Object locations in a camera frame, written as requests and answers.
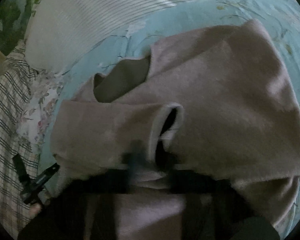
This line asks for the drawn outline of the mauve knit sweater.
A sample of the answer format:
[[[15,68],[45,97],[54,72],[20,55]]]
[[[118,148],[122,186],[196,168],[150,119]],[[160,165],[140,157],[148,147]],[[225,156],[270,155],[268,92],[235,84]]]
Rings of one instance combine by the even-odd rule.
[[[163,38],[60,104],[60,239],[279,239],[300,106],[257,20]]]

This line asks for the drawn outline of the plaid checked blanket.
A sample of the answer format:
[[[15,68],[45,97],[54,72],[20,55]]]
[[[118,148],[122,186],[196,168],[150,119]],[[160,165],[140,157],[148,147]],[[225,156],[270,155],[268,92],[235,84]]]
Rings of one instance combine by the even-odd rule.
[[[18,45],[7,56],[6,72],[0,76],[0,223],[16,239],[30,221],[29,206],[20,198],[19,182],[12,158],[19,154],[30,177],[38,170],[38,158],[30,142],[17,138],[16,126],[30,99],[30,82],[37,72],[25,61],[25,50]]]

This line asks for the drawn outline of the white floral cloth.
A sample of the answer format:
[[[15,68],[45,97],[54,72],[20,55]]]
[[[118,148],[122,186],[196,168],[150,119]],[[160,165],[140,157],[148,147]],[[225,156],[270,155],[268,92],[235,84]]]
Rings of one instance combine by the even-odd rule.
[[[30,98],[16,126],[20,138],[29,141],[32,145],[42,144],[63,86],[62,75],[46,71],[40,72],[30,82]]]

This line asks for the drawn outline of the white striped pillow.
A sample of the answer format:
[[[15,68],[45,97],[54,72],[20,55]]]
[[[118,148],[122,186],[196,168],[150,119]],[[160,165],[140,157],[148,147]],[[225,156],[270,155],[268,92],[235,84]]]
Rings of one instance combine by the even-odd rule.
[[[118,27],[191,1],[41,0],[26,31],[26,61],[36,70],[67,72]]]

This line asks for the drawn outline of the teal floral bed sheet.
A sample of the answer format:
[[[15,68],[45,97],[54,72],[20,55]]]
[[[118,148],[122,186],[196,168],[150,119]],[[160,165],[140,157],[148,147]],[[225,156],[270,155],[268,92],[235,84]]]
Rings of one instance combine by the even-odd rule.
[[[179,170],[229,180],[273,226],[300,180],[300,34],[283,0],[184,2],[119,28],[68,72],[44,150],[60,166],[55,188],[127,168],[137,197],[117,201],[121,238],[178,237],[183,200],[168,197],[160,153]]]

